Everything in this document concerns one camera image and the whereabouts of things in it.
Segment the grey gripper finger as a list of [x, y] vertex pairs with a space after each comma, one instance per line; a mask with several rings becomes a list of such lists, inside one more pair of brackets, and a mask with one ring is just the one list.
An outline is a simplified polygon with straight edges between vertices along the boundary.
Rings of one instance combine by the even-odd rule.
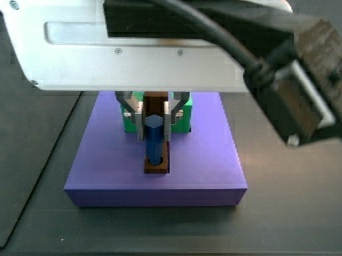
[[143, 141], [143, 102], [138, 100], [133, 91], [117, 91], [115, 97], [121, 104], [125, 131], [135, 133], [138, 140]]
[[183, 106], [189, 102], [190, 93], [189, 92], [171, 92], [169, 93], [169, 98], [165, 101], [165, 116], [163, 116], [163, 126], [165, 126], [165, 140], [169, 141], [171, 137], [171, 126], [177, 123], [178, 118], [183, 117], [179, 114]]

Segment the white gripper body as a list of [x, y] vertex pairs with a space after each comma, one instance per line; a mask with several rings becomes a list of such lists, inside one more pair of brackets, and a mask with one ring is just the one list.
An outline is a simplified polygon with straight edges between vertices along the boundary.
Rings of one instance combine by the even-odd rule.
[[244, 92], [242, 68], [203, 40], [107, 35], [105, 0], [0, 0], [27, 80], [50, 91]]

